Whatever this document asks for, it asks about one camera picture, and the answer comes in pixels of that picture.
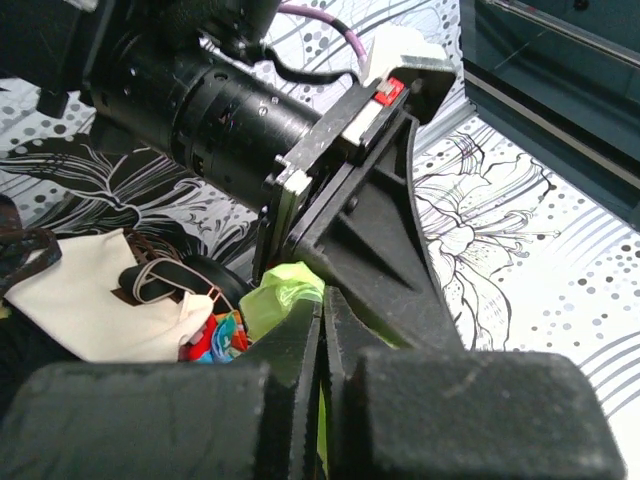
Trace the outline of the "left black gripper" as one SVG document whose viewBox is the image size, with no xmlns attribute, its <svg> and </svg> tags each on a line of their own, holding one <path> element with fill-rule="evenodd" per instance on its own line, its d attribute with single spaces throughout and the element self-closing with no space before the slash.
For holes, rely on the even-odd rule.
<svg viewBox="0 0 640 480">
<path fill-rule="evenodd" d="M 395 78 L 327 113 L 218 56 L 129 44 L 92 80 L 110 122 L 258 213 L 253 276 L 304 262 L 390 343 L 458 352 L 412 190 L 417 121 Z"/>
</svg>

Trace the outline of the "green plastic trash bag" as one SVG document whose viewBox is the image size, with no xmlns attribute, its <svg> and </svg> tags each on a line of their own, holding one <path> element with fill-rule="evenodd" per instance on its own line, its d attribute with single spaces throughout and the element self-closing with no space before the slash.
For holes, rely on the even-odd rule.
<svg viewBox="0 0 640 480">
<path fill-rule="evenodd" d="M 302 262 L 268 270 L 240 301 L 253 344 L 239 362 L 266 365 L 256 476 L 324 479 L 331 416 L 353 374 L 358 352 L 397 342 L 366 326 L 345 294 Z"/>
</svg>

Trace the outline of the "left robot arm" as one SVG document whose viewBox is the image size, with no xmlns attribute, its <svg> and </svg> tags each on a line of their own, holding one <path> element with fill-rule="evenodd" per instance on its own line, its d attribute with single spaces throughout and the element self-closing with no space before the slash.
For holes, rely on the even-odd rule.
<svg viewBox="0 0 640 480">
<path fill-rule="evenodd" d="M 154 148 L 256 212 L 253 276 L 301 261 L 356 318 L 399 346 L 462 343 L 424 243 L 412 189 L 416 130 L 456 71 L 412 28 L 379 30 L 351 87 L 324 114 L 252 77 L 334 73 L 286 66 L 265 41 L 282 1 L 5 1 L 1 71 L 36 85 L 61 117 L 70 92 L 95 108 L 97 149 Z"/>
</svg>

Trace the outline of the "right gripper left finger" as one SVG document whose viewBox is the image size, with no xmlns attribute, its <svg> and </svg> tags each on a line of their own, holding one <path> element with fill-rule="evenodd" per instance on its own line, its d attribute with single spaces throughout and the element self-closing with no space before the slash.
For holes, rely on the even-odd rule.
<svg viewBox="0 0 640 480">
<path fill-rule="evenodd" d="M 5 479 L 312 479 L 321 308 L 226 365 L 55 363 L 1 426 Z"/>
</svg>

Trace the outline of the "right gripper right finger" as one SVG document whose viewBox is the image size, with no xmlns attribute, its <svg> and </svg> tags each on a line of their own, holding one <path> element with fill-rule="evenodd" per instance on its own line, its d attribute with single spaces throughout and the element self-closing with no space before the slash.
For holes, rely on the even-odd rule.
<svg viewBox="0 0 640 480">
<path fill-rule="evenodd" d="M 324 293 L 333 479 L 621 479 L 593 387 L 567 357 L 393 349 Z"/>
</svg>

